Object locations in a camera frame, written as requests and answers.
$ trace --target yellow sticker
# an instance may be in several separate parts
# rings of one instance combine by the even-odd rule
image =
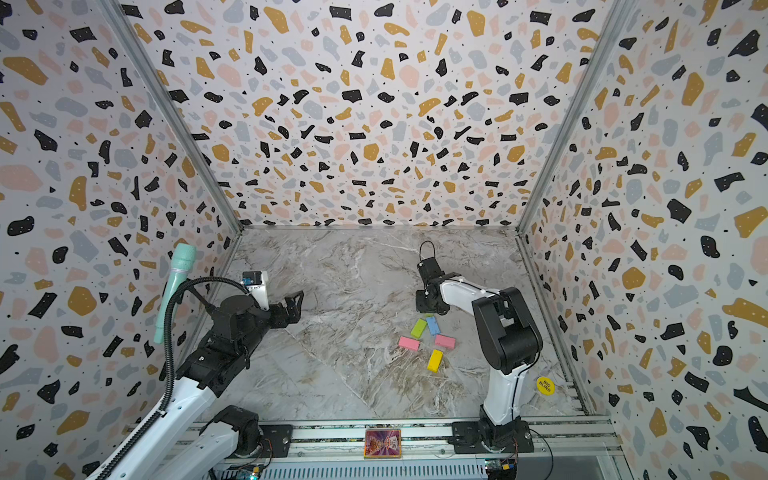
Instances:
[[[539,377],[538,380],[536,380],[536,386],[538,387],[538,391],[544,395],[549,396],[554,393],[554,382],[545,376]]]

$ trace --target microphone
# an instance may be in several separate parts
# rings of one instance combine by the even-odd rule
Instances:
[[[162,343],[165,334],[165,311],[168,308],[170,296],[176,292],[179,285],[187,279],[187,275],[192,271],[194,261],[197,257],[197,248],[186,243],[179,243],[174,249],[174,256],[170,260],[170,274],[163,294],[163,303],[160,304],[160,311],[157,312],[155,321],[154,342]]]

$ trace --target metal grille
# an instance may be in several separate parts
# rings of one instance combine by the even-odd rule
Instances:
[[[237,477],[237,471],[223,472],[222,480]],[[273,463],[261,476],[264,480],[323,478],[358,480],[469,480],[487,478],[485,461],[461,460],[376,460],[368,462]]]

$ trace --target gray marble surface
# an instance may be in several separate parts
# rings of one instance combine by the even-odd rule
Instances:
[[[452,307],[438,316],[442,332],[456,338],[456,348],[445,353],[437,373],[426,368],[435,346],[428,330],[418,352],[397,345],[423,316],[415,309],[414,293],[421,288],[416,264],[424,240],[434,242],[446,272],[522,291],[545,347],[528,372],[521,414],[581,414],[563,388],[552,396],[536,389],[540,375],[558,386],[564,378],[511,231],[294,228],[243,235],[225,276],[239,279],[244,270],[267,270],[270,302],[304,290],[303,316],[265,336],[250,370],[235,378],[203,420],[229,404],[269,420],[477,416],[489,366],[470,315]],[[424,253],[431,253],[429,245]],[[232,294],[234,289],[223,287],[217,302]]]

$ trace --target terrazzo wallpaper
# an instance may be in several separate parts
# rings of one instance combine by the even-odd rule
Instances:
[[[93,8],[0,2],[0,478],[84,478],[113,451],[162,394],[170,252],[196,245],[200,276],[235,238]]]
[[[768,478],[768,2],[642,2],[523,233],[636,478]]]
[[[605,0],[133,0],[245,225],[516,225]]]

